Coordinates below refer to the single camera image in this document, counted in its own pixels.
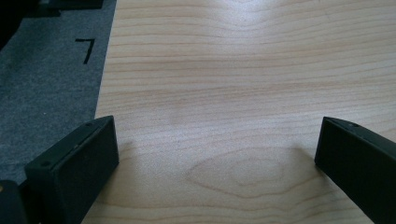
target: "wood grain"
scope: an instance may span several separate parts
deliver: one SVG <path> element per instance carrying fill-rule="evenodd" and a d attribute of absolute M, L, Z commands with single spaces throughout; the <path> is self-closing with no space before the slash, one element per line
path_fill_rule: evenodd
<path fill-rule="evenodd" d="M 119 0 L 84 223 L 371 223 L 313 158 L 323 116 L 396 140 L 395 69 L 393 0 Z"/>

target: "wooden table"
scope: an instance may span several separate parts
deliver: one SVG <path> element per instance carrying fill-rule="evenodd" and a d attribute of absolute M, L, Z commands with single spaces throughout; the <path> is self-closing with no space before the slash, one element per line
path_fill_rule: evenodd
<path fill-rule="evenodd" d="M 313 158 L 323 116 L 396 140 L 394 0 L 119 0 L 84 223 L 371 223 Z"/>

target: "black object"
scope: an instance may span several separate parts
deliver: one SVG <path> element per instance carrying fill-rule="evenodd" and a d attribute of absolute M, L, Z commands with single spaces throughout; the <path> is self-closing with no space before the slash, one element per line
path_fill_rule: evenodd
<path fill-rule="evenodd" d="M 104 0 L 50 0 L 49 9 L 99 9 Z"/>
<path fill-rule="evenodd" d="M 396 223 L 395 143 L 358 124 L 323 118 L 315 163 L 374 223 Z"/>
<path fill-rule="evenodd" d="M 38 0 L 0 1 L 0 50 L 17 32 L 23 17 L 38 5 Z"/>
<path fill-rule="evenodd" d="M 28 163 L 19 190 L 0 182 L 0 223 L 80 223 L 118 164 L 113 117 L 87 122 Z"/>

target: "handwritten mark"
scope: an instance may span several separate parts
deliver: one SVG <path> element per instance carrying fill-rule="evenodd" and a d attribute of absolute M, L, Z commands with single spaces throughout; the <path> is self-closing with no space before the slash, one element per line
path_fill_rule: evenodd
<path fill-rule="evenodd" d="M 90 42 L 90 47 L 88 48 L 87 56 L 85 57 L 84 64 L 87 64 L 88 60 L 91 57 L 93 45 L 95 44 L 95 39 L 76 39 L 76 42 L 86 42 L 86 41 Z"/>

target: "gray carpet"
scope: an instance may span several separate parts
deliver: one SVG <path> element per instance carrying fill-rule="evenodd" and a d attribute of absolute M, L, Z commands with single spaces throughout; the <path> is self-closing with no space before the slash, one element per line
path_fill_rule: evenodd
<path fill-rule="evenodd" d="M 102 9 L 24 19 L 0 51 L 0 179 L 94 118 L 116 0 Z M 90 42 L 92 54 L 84 63 Z"/>

